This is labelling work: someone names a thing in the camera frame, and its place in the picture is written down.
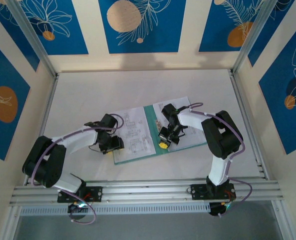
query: purple cable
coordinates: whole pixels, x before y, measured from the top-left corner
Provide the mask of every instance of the purple cable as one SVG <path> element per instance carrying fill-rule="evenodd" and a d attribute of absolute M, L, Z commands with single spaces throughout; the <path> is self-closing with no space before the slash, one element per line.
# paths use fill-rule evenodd
<path fill-rule="evenodd" d="M 74 136 L 74 135 L 77 135 L 77 134 L 80 134 L 80 133 L 83 133 L 83 132 L 87 132 L 87 131 L 93 131 L 93 130 L 98 130 L 98 129 L 101 129 L 101 130 L 117 130 L 117 129 L 120 129 L 122 128 L 123 124 L 124 124 L 124 120 L 122 118 L 122 116 L 118 115 L 118 114 L 115 114 L 115 113 L 112 113 L 110 114 L 112 116 L 117 116 L 119 117 L 121 120 L 122 120 L 122 124 L 119 126 L 119 127 L 100 127 L 100 126 L 95 126 L 95 127 L 92 127 L 92 128 L 87 128 L 87 129 L 84 129 L 84 130 L 78 130 L 78 131 L 75 131 L 73 133 L 69 133 L 68 135 L 64 136 L 63 138 L 60 138 L 56 141 L 54 141 L 49 147 L 47 147 L 47 149 L 43 152 L 43 154 L 40 156 L 40 158 L 38 159 L 37 163 L 36 163 L 36 166 L 34 167 L 33 169 L 33 172 L 32 172 L 32 175 L 31 175 L 31 184 L 33 186 L 38 186 L 37 184 L 34 183 L 34 178 L 36 176 L 36 173 L 37 173 L 37 170 L 43 160 L 43 158 L 47 155 L 47 153 L 53 148 L 53 146 L 55 146 L 57 143 L 71 137 L 71 136 Z M 79 201 L 82 201 L 84 202 L 92 211 L 93 211 L 93 214 L 94 214 L 94 218 L 92 221 L 89 221 L 89 222 L 79 222 L 79 221 L 76 221 L 76 220 L 73 220 L 73 222 L 75 223 L 78 223 L 78 224 L 82 224 L 82 225 L 88 225 L 88 224 L 91 224 L 93 223 L 95 220 L 96 220 L 96 212 L 95 210 L 93 209 L 93 207 L 88 204 L 86 201 L 84 201 L 83 199 L 81 199 L 80 197 L 78 197 L 77 195 L 73 194 L 72 192 L 69 192 L 69 191 L 66 191 L 66 190 L 63 190 L 63 189 L 59 189 L 61 191 L 63 191 L 64 193 L 78 199 Z"/>
<path fill-rule="evenodd" d="M 202 106 L 202 105 L 203 105 L 202 102 L 197 102 L 197 103 L 193 103 L 193 104 L 189 105 L 188 107 L 190 107 L 191 109 L 193 109 L 193 108 L 200 107 L 200 106 Z M 201 112 L 201 111 L 194 111 L 194 110 L 192 110 L 191 112 L 194 113 L 194 114 L 200 114 L 200 115 L 204 115 L 204 116 L 209 116 L 209 117 L 215 118 L 216 120 L 220 121 L 220 122 L 223 123 L 225 126 L 227 126 L 227 127 L 228 127 L 228 128 L 234 133 L 234 135 L 238 138 L 238 140 L 240 141 L 240 143 L 241 143 L 241 145 L 242 145 L 242 149 L 241 149 L 239 152 L 236 152 L 236 153 L 234 153 L 233 155 L 230 156 L 229 161 L 228 161 L 228 164 L 227 164 L 227 168 L 226 168 L 225 173 L 224 173 L 224 174 L 227 176 L 227 178 L 228 178 L 229 180 L 231 180 L 231 181 L 235 181 L 235 182 L 239 182 L 239 183 L 241 183 L 241 184 L 246 184 L 246 185 L 248 185 L 248 186 L 250 187 L 250 191 L 249 191 L 248 195 L 246 195 L 246 196 L 240 201 L 240 203 L 239 203 L 239 205 L 240 205 L 240 204 L 243 203 L 246 199 L 248 199 L 248 197 L 251 195 L 252 190 L 253 190 L 251 184 L 249 184 L 248 182 L 245 182 L 245 181 L 242 181 L 242 180 L 238 180 L 238 179 L 235 179 L 235 178 L 232 178 L 232 177 L 228 177 L 228 173 L 229 173 L 230 165 L 231 165 L 231 159 L 233 159 L 234 157 L 236 157 L 237 155 L 243 153 L 243 152 L 246 150 L 246 146 L 245 146 L 245 144 L 244 144 L 244 142 L 243 142 L 241 136 L 240 136 L 240 135 L 237 133 L 237 131 L 235 131 L 235 130 L 234 130 L 234 129 L 233 129 L 233 128 L 232 128 L 232 127 L 226 122 L 226 121 L 224 121 L 223 119 L 221 119 L 221 118 L 219 118 L 219 117 L 217 117 L 217 116 L 215 116 L 215 115 L 208 114 L 208 113 Z"/>

